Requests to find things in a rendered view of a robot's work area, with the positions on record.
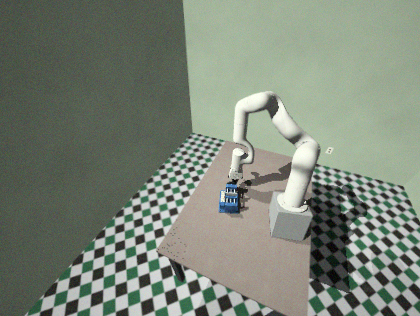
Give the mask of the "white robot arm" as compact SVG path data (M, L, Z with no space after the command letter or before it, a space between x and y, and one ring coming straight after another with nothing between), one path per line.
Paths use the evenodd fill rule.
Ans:
M248 115L263 110L269 112L277 130L297 149L292 159L291 173L285 193L278 195L277 201L281 207L290 212L302 213L307 210L304 197L318 161L320 146L295 123L276 93L272 91L257 93L237 103L233 141L245 146L248 149L248 154L243 156L245 153L243 149L234 149L231 167L235 171L240 171L243 164L253 163L254 148L246 139Z

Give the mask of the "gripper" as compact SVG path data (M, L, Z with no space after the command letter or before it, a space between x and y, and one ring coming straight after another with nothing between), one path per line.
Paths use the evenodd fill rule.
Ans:
M243 179L242 174L243 174L243 169L241 169L240 171L235 171L231 167L228 178L232 179L232 182L234 182L234 179L236 179L236 184L237 184L239 179Z

